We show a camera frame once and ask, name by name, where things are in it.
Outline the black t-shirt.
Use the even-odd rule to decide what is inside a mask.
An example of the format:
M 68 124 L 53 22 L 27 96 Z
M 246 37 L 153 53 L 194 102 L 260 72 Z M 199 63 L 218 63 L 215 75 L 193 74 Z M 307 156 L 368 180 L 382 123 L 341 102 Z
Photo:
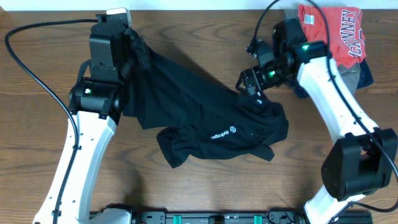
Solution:
M 280 103 L 262 93 L 236 93 L 152 49 L 149 59 L 149 69 L 133 75 L 123 115 L 136 118 L 142 129 L 161 128 L 156 140 L 170 167 L 189 156 L 274 158 L 271 145 L 285 140 L 289 130 Z

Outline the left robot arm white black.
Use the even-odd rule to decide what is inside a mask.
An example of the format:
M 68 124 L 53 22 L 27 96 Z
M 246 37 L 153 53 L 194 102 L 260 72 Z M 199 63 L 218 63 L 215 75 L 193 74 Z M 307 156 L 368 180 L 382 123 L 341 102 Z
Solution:
M 135 223 L 134 210 L 110 205 L 90 213 L 107 146 L 122 115 L 136 101 L 132 79 L 146 63 L 144 40 L 132 28 L 94 28 L 91 60 L 82 64 L 70 92 L 67 138 L 47 198 L 34 223 Z

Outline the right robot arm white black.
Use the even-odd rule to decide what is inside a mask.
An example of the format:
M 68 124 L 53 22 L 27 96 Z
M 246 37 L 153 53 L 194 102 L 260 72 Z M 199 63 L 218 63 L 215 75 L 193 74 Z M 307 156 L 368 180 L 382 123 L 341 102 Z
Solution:
M 381 129 L 359 106 L 341 78 L 329 47 L 310 42 L 298 19 L 274 26 L 273 45 L 253 37 L 248 54 L 258 64 L 241 72 L 236 88 L 248 95 L 289 81 L 302 87 L 321 114 L 333 147 L 321 176 L 323 185 L 304 206 L 297 223 L 371 223 L 369 215 L 346 213 L 397 175 L 397 135 Z

